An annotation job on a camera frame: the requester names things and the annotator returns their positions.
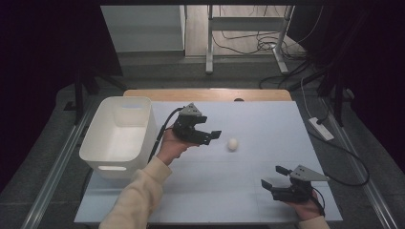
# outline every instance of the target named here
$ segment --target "beige sleeve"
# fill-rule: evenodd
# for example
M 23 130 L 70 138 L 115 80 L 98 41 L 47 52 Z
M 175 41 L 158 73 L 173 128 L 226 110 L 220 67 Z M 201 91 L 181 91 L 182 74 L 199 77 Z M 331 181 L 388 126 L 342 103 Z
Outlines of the beige sleeve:
M 330 229 L 324 217 L 299 222 L 301 229 Z
M 162 184 L 171 173 L 169 167 L 154 156 L 143 170 L 135 172 L 133 181 L 122 190 L 99 228 L 146 228 L 149 216 L 160 202 Z

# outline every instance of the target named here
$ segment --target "white table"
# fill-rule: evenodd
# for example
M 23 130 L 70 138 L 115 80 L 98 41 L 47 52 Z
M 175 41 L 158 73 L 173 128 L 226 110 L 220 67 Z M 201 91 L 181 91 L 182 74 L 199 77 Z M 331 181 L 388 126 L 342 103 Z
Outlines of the white table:
M 158 127 L 177 107 L 188 102 L 153 102 Z M 274 201 L 261 186 L 269 177 L 274 186 L 289 186 L 275 172 L 281 165 L 302 164 L 322 173 L 298 108 L 293 101 L 195 102 L 206 123 L 196 129 L 223 131 L 209 146 L 190 148 L 171 165 L 160 207 L 149 221 L 161 224 L 241 224 L 297 221 L 292 208 Z M 227 141 L 239 140 L 236 152 Z M 93 174 L 75 222 L 99 223 L 114 205 L 128 180 L 107 180 Z M 327 182 L 313 182 L 324 196 L 326 219 L 342 220 Z

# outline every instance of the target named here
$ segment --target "dark background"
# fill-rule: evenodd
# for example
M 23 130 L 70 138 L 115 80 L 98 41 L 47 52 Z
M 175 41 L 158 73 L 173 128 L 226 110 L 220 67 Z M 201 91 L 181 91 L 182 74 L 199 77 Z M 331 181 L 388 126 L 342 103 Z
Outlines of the dark background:
M 0 188 L 3 190 L 47 123 L 61 88 L 74 83 L 79 72 L 92 76 L 87 72 L 90 67 L 108 75 L 122 73 L 96 2 L 1 4 Z M 329 23 L 322 27 L 324 38 L 317 41 L 322 45 L 309 48 L 320 65 L 333 58 L 356 13 L 357 9 L 348 8 L 336 8 L 330 13 Z M 405 111 L 400 99 L 405 53 L 402 15 L 401 5 L 379 2 L 339 70 L 345 75 L 345 86 L 355 95 L 352 108 L 405 171 L 401 144 Z M 330 48 L 321 55 L 318 49 L 324 47 Z
M 3 2 L 0 20 L 3 190 L 47 123 L 60 89 L 79 72 L 93 76 L 90 68 L 122 73 L 96 2 Z

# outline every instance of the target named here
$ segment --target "floor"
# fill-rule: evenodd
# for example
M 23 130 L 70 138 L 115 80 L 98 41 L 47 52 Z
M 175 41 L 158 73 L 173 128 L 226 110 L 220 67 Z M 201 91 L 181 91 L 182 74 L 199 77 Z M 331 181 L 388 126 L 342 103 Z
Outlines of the floor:
M 214 6 L 213 16 L 234 17 L 283 17 L 284 6 Z M 205 55 L 207 44 L 207 6 L 188 6 L 185 38 L 185 55 Z M 215 55 L 240 55 L 240 52 L 251 54 L 272 54 L 270 42 L 276 42 L 277 31 L 213 31 L 217 43 L 214 46 Z M 258 50 L 258 40 L 263 44 L 262 51 Z M 286 37 L 285 49 L 291 53 L 302 52 L 299 45 Z

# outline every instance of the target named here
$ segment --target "metal stand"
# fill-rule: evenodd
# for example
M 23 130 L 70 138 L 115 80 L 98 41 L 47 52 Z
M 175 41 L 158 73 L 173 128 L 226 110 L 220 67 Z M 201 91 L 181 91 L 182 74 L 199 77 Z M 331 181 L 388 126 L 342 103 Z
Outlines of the metal stand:
M 288 74 L 288 68 L 281 54 L 284 37 L 287 33 L 293 6 L 287 7 L 284 17 L 213 17 L 213 6 L 208 6 L 208 44 L 206 48 L 205 72 L 213 73 L 213 31 L 278 31 L 277 44 L 273 47 L 274 57 L 282 74 Z

